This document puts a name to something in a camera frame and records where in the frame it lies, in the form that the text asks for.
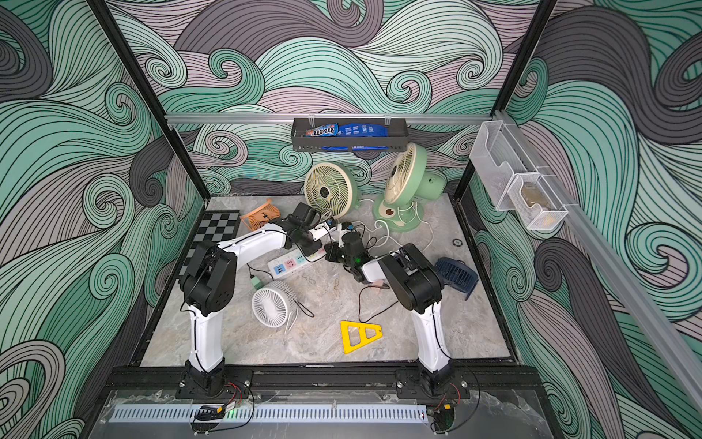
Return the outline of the green usb charger adapter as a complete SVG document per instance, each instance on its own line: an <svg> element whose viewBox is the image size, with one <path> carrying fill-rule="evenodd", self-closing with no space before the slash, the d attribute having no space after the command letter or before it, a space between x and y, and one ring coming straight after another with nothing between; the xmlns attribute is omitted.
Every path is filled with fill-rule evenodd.
<svg viewBox="0 0 702 439"><path fill-rule="evenodd" d="M252 276L250 278L250 282L252 283L252 286L255 290L259 290L264 286L263 281L261 281L261 279L257 276Z"/></svg>

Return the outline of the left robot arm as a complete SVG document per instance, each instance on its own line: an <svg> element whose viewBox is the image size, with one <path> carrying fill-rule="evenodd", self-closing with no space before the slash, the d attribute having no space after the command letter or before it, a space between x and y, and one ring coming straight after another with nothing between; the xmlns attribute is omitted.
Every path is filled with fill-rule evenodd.
<svg viewBox="0 0 702 439"><path fill-rule="evenodd" d="M251 261L280 249L294 247L304 256L317 252L322 243L314 236L318 213L301 202L285 218L268 222L258 230L229 241L199 243L180 280L191 329L186 380L208 395L225 386L222 352L222 311L234 296L236 275Z"/></svg>

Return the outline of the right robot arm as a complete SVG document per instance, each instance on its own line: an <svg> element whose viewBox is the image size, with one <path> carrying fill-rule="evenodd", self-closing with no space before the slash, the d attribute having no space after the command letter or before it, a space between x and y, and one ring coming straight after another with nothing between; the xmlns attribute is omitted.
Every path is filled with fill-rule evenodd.
<svg viewBox="0 0 702 439"><path fill-rule="evenodd" d="M325 259L341 264L358 283L392 290L399 304L411 312L418 340L420 382L432 393L448 385L453 371L441 325L444 281L422 251L408 243L372 258L354 230L348 230L338 241L330 241L324 249Z"/></svg>

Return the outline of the white cable pedestal fan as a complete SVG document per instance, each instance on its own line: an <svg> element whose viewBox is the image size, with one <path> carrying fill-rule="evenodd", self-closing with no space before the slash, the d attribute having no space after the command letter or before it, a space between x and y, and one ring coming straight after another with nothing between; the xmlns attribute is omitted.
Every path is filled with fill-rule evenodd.
<svg viewBox="0 0 702 439"><path fill-rule="evenodd" d="M372 213L374 215L373 226L367 225L360 219L352 221L354 226L363 226L367 232L383 230L384 235L378 238L378 241L372 246L383 246L388 243L400 245L400 242L393 236L394 233L409 233L418 230L422 225L429 232L429 241L425 243L423 250L429 250L435 241L436 233L431 223L424 219L425 210L419 201L411 201L405 206L391 207L382 199L375 199Z"/></svg>

